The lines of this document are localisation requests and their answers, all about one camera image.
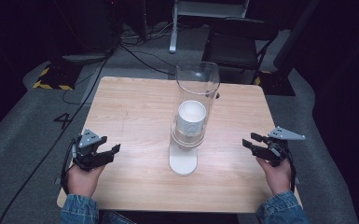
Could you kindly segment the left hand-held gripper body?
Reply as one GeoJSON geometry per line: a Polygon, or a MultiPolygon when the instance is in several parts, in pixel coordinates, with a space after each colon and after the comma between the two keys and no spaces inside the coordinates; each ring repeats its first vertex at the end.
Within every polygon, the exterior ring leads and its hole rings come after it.
{"type": "Polygon", "coordinates": [[[91,171],[94,168],[106,165],[114,160],[112,156],[101,156],[101,152],[92,150],[93,144],[96,143],[99,136],[90,129],[86,129],[80,136],[74,139],[72,144],[73,163],[84,171],[91,171]]]}

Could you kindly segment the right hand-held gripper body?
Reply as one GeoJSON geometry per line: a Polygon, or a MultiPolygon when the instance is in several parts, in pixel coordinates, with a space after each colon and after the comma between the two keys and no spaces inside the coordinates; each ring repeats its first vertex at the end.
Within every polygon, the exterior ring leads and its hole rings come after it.
{"type": "Polygon", "coordinates": [[[266,144],[267,146],[259,147],[260,152],[254,156],[269,161],[272,167],[276,167],[284,160],[288,160],[289,164],[294,166],[293,157],[288,147],[288,141],[305,140],[306,136],[277,126],[268,133],[267,138],[269,139],[266,144]]]}

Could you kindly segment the white paper cup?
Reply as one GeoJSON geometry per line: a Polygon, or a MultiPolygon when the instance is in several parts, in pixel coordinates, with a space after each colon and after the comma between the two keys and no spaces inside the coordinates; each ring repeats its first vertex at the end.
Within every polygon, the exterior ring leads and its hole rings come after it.
{"type": "Polygon", "coordinates": [[[177,130],[183,135],[197,135],[202,132],[205,118],[205,106],[194,100],[181,103],[178,107],[177,130]]]}

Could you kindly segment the clear tube cup dispenser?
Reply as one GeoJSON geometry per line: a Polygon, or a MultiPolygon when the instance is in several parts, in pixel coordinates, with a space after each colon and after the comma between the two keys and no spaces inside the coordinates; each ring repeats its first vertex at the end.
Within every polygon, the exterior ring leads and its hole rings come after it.
{"type": "Polygon", "coordinates": [[[218,65],[210,62],[180,62],[175,74],[176,95],[173,103],[169,164],[178,175],[190,175],[198,166],[198,147],[202,144],[214,99],[220,86],[218,65]],[[178,107],[194,100],[206,108],[206,118],[201,133],[186,136],[176,128],[178,107]]]}

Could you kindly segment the person's right hand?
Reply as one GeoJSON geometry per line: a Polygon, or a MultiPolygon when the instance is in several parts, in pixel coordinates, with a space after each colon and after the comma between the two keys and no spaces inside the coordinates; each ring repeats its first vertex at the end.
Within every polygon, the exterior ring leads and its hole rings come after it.
{"type": "Polygon", "coordinates": [[[265,173],[269,188],[273,195],[286,192],[291,189],[291,167],[287,160],[279,166],[272,167],[267,161],[256,158],[265,173]]]}

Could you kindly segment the person's left hand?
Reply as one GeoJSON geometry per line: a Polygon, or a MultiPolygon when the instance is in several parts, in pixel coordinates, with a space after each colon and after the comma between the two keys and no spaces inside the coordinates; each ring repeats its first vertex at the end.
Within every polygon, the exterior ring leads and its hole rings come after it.
{"type": "Polygon", "coordinates": [[[95,192],[104,167],[100,166],[87,172],[74,165],[67,174],[67,186],[70,194],[91,198],[95,192]]]}

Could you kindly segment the person's denim leg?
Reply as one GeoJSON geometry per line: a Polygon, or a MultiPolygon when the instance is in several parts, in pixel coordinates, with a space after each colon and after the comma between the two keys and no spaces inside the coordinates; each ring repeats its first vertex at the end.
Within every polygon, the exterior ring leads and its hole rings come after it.
{"type": "Polygon", "coordinates": [[[115,211],[105,211],[100,218],[99,224],[136,224],[127,217],[115,211]]]}

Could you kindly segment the black chair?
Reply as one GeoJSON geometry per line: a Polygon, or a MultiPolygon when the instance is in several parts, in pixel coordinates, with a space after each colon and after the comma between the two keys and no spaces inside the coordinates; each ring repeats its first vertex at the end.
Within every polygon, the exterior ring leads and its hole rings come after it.
{"type": "Polygon", "coordinates": [[[227,17],[216,21],[207,37],[202,59],[220,66],[251,70],[254,83],[269,45],[278,36],[270,21],[227,17]]]}

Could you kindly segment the dark cabinet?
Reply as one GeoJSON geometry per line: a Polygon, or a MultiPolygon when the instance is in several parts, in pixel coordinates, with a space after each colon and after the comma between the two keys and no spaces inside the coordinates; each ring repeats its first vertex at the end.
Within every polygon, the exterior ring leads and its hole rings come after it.
{"type": "Polygon", "coordinates": [[[86,43],[95,50],[112,50],[116,45],[114,9],[110,0],[83,0],[86,43]]]}

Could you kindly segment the white metal stand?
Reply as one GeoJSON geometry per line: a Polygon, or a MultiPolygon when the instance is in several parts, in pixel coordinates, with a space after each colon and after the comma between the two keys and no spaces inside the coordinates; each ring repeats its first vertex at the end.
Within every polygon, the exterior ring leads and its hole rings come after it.
{"type": "Polygon", "coordinates": [[[171,42],[169,52],[176,52],[176,43],[178,36],[178,20],[180,16],[206,17],[206,18],[226,18],[241,17],[244,18],[249,6],[250,0],[243,0],[240,4],[228,3],[207,3],[191,2],[188,0],[174,0],[173,4],[173,28],[171,33],[171,42]]]}

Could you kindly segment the dark pole with base plate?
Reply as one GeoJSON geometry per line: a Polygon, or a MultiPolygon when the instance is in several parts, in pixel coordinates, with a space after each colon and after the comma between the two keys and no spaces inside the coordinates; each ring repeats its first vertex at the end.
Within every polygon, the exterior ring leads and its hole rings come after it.
{"type": "Polygon", "coordinates": [[[320,1],[321,0],[311,0],[302,12],[296,26],[273,61],[274,65],[278,67],[278,70],[272,73],[261,72],[259,74],[259,86],[263,89],[265,95],[295,96],[288,76],[297,62],[299,41],[303,30],[307,27],[320,1]]]}

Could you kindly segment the black yellow striped base plate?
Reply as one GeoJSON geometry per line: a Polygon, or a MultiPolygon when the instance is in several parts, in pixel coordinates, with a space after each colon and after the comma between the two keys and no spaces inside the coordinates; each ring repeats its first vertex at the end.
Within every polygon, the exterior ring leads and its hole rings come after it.
{"type": "Polygon", "coordinates": [[[48,64],[33,85],[34,89],[41,88],[46,90],[73,90],[79,72],[75,66],[48,64]]]}

